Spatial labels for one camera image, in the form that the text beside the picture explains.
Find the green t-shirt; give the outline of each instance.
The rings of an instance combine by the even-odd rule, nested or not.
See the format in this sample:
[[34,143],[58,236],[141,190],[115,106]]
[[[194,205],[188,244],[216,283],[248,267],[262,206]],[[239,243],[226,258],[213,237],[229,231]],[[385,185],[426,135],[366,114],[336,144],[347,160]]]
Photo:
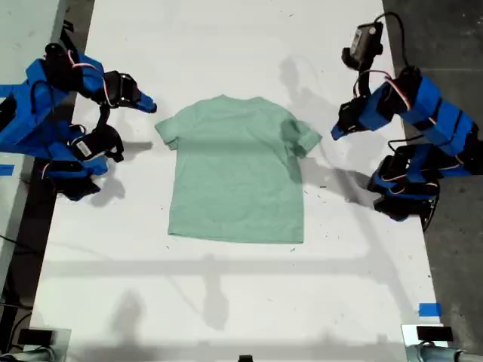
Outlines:
[[297,157],[321,136],[261,97],[202,100],[159,122],[177,150],[168,234],[251,243],[302,243]]

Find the white table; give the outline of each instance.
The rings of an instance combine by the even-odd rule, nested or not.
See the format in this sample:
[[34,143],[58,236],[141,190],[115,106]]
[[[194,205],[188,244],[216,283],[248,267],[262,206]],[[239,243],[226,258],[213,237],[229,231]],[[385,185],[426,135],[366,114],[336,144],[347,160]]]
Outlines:
[[[113,111],[126,161],[100,194],[57,200],[32,325],[72,330],[69,356],[85,362],[405,360],[400,325],[435,300],[420,222],[375,212],[353,178],[401,123],[329,134],[356,77],[341,49],[382,12],[379,0],[96,0],[87,54],[134,76],[158,113]],[[374,68],[392,71],[383,42]],[[176,154],[153,126],[219,94],[265,97],[324,136],[300,162],[304,244],[167,235]],[[78,100],[74,120],[91,127],[97,112]]]
[[[65,14],[65,0],[2,0],[0,10],[0,84],[19,84],[25,69],[58,41]],[[0,164],[13,164],[12,176],[0,176],[0,235],[17,239],[27,187],[20,174],[29,178],[33,159],[0,152]],[[14,245],[0,238],[0,290],[3,290]]]

